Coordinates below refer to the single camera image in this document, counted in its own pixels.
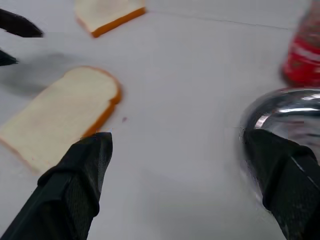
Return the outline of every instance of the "red object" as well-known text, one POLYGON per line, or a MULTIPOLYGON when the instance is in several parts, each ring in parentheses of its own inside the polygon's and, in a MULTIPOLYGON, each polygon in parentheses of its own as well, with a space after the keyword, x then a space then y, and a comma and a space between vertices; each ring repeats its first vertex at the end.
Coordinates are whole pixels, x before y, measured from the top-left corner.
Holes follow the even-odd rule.
POLYGON ((295 86, 320 86, 320 3, 312 2, 289 46, 282 65, 286 80, 295 86))

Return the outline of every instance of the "white table surface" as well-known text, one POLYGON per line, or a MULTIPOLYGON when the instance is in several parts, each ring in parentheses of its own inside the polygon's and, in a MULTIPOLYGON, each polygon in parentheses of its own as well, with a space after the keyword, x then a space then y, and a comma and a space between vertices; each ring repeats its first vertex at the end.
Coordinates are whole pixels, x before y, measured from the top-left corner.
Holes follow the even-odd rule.
MULTIPOLYGON (((91 39, 72 0, 2 0, 47 37, 0 32, 21 60, 0 68, 0 124, 70 67, 103 67, 124 99, 104 127, 114 152, 89 240, 284 240, 241 176, 235 134, 251 102, 285 86, 278 68, 306 5, 149 0, 149 13, 91 39)), ((0 146, 0 234, 38 177, 0 146)))

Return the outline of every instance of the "metal bowl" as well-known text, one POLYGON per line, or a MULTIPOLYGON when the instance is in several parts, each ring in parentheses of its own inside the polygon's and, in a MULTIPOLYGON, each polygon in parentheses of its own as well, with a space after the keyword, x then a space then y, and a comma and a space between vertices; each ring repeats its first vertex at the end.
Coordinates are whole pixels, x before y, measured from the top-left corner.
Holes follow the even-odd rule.
MULTIPOLYGON (((286 88, 257 99, 244 113, 241 122, 240 149, 245 159, 242 136, 248 129, 264 129, 279 137, 307 146, 320 160, 320 89, 286 88)), ((253 179, 254 192, 262 195, 248 164, 241 161, 246 176, 253 179)))

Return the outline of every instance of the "toast slice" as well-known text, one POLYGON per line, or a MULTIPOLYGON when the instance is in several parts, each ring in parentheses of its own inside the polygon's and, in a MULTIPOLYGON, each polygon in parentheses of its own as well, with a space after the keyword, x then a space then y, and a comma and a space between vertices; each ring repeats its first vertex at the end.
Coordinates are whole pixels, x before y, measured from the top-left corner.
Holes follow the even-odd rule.
POLYGON ((146 13, 145 0, 75 0, 78 22, 94 38, 146 13))
POLYGON ((97 132, 121 97, 120 84, 108 72, 73 68, 4 124, 0 140, 43 173, 73 143, 97 132))

